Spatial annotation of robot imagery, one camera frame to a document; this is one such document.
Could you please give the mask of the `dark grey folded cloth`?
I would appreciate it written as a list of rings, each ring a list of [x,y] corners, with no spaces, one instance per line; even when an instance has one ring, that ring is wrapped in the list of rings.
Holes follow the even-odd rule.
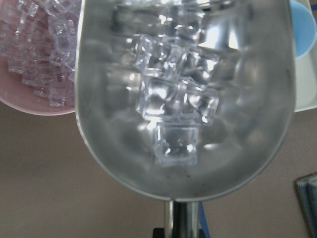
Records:
[[[313,238],[317,237],[317,174],[296,181],[297,190]]]

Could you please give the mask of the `metal ice scoop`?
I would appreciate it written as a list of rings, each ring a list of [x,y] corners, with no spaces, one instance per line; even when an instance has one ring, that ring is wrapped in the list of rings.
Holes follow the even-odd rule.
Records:
[[[113,178],[161,199],[156,238],[201,238],[200,202],[255,179],[295,107],[287,0],[84,0],[76,119]]]

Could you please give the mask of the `cream bear tray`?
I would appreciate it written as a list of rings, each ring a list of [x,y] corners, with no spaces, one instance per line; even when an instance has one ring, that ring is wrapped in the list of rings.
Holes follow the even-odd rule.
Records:
[[[308,0],[297,0],[310,11]],[[317,79],[312,49],[303,57],[295,58],[296,104],[295,112],[302,112],[317,107]]]

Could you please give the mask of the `light blue plastic cup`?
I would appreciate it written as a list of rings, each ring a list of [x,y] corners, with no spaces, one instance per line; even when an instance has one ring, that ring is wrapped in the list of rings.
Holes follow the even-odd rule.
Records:
[[[317,24],[312,12],[296,0],[290,0],[293,24],[295,56],[305,56],[314,46],[317,38]]]

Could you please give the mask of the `ice cubes in scoop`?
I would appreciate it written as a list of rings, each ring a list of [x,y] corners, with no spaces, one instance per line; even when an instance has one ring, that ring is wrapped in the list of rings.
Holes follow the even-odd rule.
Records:
[[[205,12],[173,0],[118,0],[113,29],[127,62],[140,75],[136,111],[154,130],[162,166],[195,165],[199,127],[210,125],[219,103],[210,88],[220,56],[199,45]]]

